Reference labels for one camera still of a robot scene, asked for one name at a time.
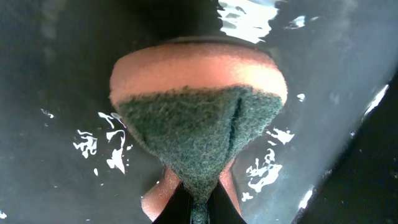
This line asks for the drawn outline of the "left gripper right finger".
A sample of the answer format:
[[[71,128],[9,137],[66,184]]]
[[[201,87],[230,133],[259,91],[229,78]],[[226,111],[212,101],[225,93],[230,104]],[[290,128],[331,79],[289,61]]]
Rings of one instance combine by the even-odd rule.
[[[246,224],[220,182],[212,191],[207,206],[209,224]]]

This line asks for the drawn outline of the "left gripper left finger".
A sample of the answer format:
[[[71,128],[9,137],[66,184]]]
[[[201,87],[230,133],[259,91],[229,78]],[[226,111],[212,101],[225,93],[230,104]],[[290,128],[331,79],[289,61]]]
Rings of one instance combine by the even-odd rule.
[[[191,224],[193,197],[179,184],[160,215],[152,224]]]

